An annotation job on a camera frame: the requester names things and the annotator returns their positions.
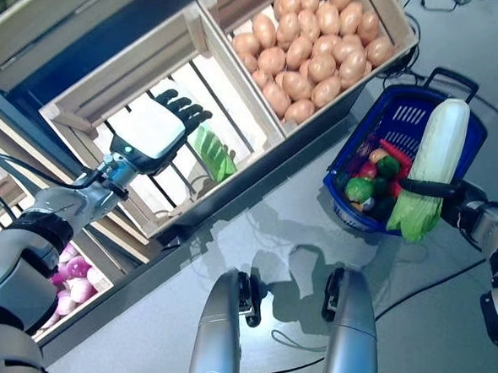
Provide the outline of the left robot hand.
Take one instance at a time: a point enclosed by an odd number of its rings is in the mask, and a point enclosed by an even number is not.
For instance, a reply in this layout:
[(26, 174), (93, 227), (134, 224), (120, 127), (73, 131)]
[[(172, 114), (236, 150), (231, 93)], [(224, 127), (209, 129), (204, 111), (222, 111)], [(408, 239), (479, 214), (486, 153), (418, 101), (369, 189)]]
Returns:
[(123, 157), (140, 175), (155, 175), (176, 157), (176, 152), (198, 126), (212, 117), (210, 111), (169, 88), (133, 106), (119, 122), (110, 151)]

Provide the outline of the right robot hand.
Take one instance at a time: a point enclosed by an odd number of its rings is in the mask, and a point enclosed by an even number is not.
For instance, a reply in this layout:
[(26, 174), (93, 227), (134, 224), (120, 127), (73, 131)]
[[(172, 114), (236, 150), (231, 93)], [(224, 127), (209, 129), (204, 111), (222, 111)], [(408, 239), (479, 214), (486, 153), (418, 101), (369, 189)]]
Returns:
[(474, 227), (479, 217), (476, 208), (489, 201), (480, 188), (464, 180), (439, 183), (403, 178), (399, 180), (399, 185), (416, 196), (440, 198), (442, 219), (462, 230)]

